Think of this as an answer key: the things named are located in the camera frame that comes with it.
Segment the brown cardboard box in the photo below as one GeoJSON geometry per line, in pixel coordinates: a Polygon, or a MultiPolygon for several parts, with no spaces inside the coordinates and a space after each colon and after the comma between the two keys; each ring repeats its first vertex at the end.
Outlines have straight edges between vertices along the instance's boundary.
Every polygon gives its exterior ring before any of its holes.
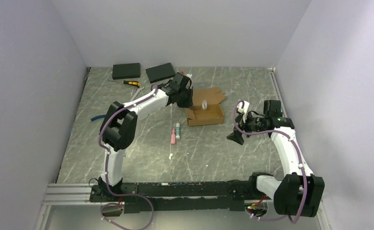
{"type": "Polygon", "coordinates": [[[186,108],[189,127],[219,125],[224,123],[225,114],[220,103],[225,95],[219,87],[193,91],[193,108],[186,108]]]}

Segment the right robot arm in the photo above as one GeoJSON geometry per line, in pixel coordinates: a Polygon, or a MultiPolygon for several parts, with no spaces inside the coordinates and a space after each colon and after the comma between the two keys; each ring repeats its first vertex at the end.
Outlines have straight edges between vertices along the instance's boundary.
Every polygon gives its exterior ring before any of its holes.
{"type": "Polygon", "coordinates": [[[255,173],[248,185],[254,199],[271,198],[274,210],[282,218],[296,223],[300,217],[315,217],[322,199],[325,182],[315,176],[299,148],[293,121],[284,116],[279,100],[264,101],[263,113],[249,110],[249,102],[239,100],[233,115],[233,132],[227,139],[243,145],[244,136],[268,134],[275,145],[283,167],[284,178],[278,181],[269,173],[255,173]]]}

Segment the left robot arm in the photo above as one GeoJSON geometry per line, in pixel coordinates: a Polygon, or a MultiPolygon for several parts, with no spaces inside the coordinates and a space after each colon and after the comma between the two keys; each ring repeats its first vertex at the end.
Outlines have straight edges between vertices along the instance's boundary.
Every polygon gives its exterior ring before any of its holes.
{"type": "Polygon", "coordinates": [[[138,99],[124,104],[114,102],[110,105],[98,138],[98,144],[105,153],[98,185],[107,200],[115,201],[121,195],[125,150],[134,141],[138,122],[170,104],[176,104],[179,108],[193,106],[190,76],[177,72],[168,82],[153,85],[151,92],[138,99]]]}

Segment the clear tape roll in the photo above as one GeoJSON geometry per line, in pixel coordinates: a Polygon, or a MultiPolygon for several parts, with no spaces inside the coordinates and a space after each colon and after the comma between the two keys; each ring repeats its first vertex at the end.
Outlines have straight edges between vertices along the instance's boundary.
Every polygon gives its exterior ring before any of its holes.
{"type": "Polygon", "coordinates": [[[202,108],[206,110],[208,108],[207,100],[203,100],[202,102],[202,108]]]}

